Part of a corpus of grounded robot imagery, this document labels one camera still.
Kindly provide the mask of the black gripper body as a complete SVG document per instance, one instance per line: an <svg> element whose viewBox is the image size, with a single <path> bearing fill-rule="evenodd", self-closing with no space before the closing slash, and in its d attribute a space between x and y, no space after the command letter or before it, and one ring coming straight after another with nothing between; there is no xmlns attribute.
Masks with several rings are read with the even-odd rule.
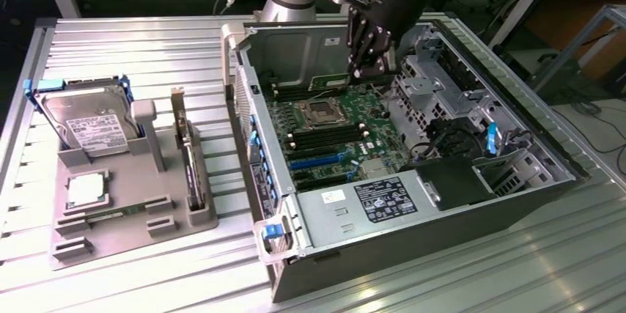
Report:
<svg viewBox="0 0 626 313"><path fill-rule="evenodd" d="M400 40L414 27L430 0L369 0L369 8L361 11L368 23L381 27Z"/></svg>

